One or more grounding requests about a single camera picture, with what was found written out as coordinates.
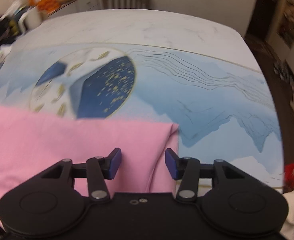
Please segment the pink Mickey t-shirt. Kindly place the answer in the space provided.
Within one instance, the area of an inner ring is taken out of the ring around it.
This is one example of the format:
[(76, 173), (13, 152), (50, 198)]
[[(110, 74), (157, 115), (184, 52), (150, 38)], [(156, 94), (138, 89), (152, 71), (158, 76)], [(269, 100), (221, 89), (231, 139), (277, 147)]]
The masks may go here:
[(173, 192), (165, 165), (167, 148), (178, 148), (174, 123), (111, 119), (66, 119), (19, 108), (0, 107), (0, 199), (62, 159), (84, 163), (122, 150), (110, 193)]

